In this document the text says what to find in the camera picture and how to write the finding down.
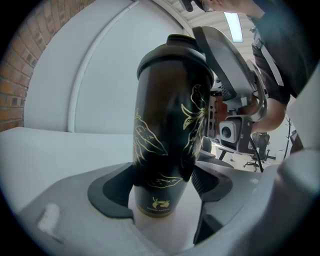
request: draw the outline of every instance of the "brick wall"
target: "brick wall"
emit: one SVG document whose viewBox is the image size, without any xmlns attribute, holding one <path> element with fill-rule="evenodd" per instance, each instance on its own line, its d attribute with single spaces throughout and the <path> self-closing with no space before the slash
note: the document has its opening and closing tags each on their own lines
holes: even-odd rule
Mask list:
<svg viewBox="0 0 320 256">
<path fill-rule="evenodd" d="M 95 0 L 46 0 L 24 20 L 0 62 L 0 132 L 24 125 L 24 106 L 37 61 L 50 40 Z"/>
</svg>

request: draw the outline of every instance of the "fluorescent light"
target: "fluorescent light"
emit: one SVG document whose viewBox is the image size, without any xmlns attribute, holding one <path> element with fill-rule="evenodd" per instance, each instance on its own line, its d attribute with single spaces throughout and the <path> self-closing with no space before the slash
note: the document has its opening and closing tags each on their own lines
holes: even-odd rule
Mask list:
<svg viewBox="0 0 320 256">
<path fill-rule="evenodd" d="M 242 43 L 244 41 L 244 38 L 242 36 L 242 30 L 240 25 L 239 16 L 237 13 L 229 13 L 225 12 L 224 16 L 226 18 L 226 21 L 228 22 L 232 41 L 234 43 Z"/>
</svg>

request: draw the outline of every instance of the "white ceiling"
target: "white ceiling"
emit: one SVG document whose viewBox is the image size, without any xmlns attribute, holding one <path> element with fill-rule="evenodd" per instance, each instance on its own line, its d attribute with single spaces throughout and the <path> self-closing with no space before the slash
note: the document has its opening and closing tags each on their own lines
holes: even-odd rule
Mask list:
<svg viewBox="0 0 320 256">
<path fill-rule="evenodd" d="M 198 26 L 208 26 L 216 28 L 222 31 L 231 41 L 231 33 L 225 18 L 225 15 L 221 11 L 204 12 L 193 1 L 193 11 L 188 12 L 183 9 L 179 0 L 162 0 L 170 5 L 191 28 Z M 252 53 L 253 33 L 250 28 L 253 26 L 252 22 L 247 18 L 245 14 L 239 14 L 239 20 L 242 28 L 243 42 L 234 43 L 240 54 L 245 60 L 251 60 L 255 63 L 255 59 Z"/>
</svg>

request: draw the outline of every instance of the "travel mug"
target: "travel mug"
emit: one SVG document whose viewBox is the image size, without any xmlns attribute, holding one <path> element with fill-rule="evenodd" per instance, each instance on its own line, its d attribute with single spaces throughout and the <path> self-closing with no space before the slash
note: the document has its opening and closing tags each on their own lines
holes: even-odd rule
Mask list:
<svg viewBox="0 0 320 256">
<path fill-rule="evenodd" d="M 133 131 L 135 201 L 144 214 L 176 208 L 206 129 L 213 73 L 195 39 L 170 35 L 141 61 Z"/>
</svg>

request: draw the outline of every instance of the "office chair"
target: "office chair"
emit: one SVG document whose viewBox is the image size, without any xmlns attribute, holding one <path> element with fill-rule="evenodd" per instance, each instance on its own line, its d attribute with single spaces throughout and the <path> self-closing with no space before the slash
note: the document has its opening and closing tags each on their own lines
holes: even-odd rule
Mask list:
<svg viewBox="0 0 320 256">
<path fill-rule="evenodd" d="M 270 149 L 268 149 L 267 154 L 266 154 L 267 146 L 270 144 L 269 143 L 270 136 L 266 132 L 262 132 L 262 133 L 255 132 L 252 135 L 252 139 L 253 139 L 253 142 L 254 142 L 256 148 L 258 149 L 258 154 L 260 156 L 260 160 L 262 163 L 264 163 L 267 160 L 267 158 L 269 156 L 269 152 L 270 152 Z M 257 161 L 258 161 L 258 159 L 257 159 L 256 155 L 254 154 L 252 156 L 252 160 L 248 161 L 243 167 L 254 166 L 254 171 L 256 172 L 257 167 L 259 167 L 259 164 L 257 164 Z"/>
</svg>

